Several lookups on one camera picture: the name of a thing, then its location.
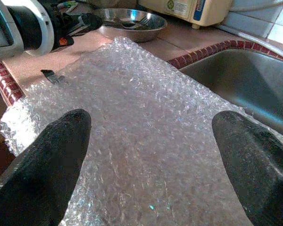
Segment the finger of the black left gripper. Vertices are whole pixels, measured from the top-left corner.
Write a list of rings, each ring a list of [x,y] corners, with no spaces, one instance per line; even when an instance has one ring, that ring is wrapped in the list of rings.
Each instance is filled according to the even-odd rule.
[[[71,15],[65,13],[65,32],[66,35],[85,35],[88,32],[99,29],[103,20],[91,13],[80,13]]]

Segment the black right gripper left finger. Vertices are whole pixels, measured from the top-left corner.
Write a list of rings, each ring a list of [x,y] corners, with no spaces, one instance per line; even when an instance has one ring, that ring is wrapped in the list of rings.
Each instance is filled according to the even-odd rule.
[[[50,123],[0,178],[0,226],[57,226],[85,159],[92,120],[83,109]]]

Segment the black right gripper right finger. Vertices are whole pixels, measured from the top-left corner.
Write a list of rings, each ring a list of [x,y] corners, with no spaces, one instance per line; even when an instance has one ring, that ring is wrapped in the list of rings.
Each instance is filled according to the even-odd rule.
[[[255,226],[283,226],[283,144],[268,129],[234,111],[217,113],[212,129],[248,219]]]

